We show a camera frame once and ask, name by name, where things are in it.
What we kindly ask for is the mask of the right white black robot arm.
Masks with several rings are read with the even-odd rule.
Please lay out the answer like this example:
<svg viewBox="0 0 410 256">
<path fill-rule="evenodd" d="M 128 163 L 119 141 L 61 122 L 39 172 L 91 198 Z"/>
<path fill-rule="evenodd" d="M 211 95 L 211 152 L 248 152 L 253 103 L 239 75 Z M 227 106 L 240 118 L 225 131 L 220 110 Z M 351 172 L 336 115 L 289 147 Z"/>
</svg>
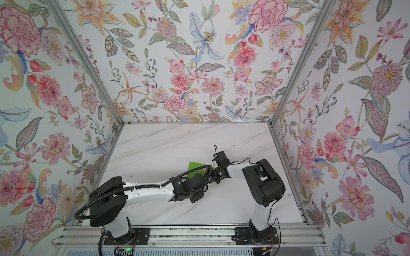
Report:
<svg viewBox="0 0 410 256">
<path fill-rule="evenodd" d="M 223 151 L 213 155 L 211 166 L 209 183 L 219 184 L 222 180 L 235 178 L 246 181 L 255 201 L 249 229 L 256 237 L 267 235 L 272 227 L 270 218 L 273 207 L 286 192 L 286 186 L 279 174 L 265 159 L 254 163 L 231 162 Z"/>
</svg>

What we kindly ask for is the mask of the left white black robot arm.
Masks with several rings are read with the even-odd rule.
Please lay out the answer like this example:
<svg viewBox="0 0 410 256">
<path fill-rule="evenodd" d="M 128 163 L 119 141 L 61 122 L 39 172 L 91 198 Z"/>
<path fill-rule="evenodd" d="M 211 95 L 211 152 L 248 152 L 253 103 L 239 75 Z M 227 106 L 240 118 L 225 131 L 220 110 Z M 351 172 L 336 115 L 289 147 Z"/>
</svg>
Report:
<svg viewBox="0 0 410 256">
<path fill-rule="evenodd" d="M 103 227 L 113 239 L 127 239 L 133 235 L 129 217 L 123 208 L 148 202 L 192 203 L 203 198 L 208 188 L 208 177 L 196 173 L 193 177 L 178 176 L 163 183 L 125 183 L 121 177 L 111 178 L 90 195 L 87 204 L 74 214 L 76 220 L 89 220 L 92 227 Z"/>
</svg>

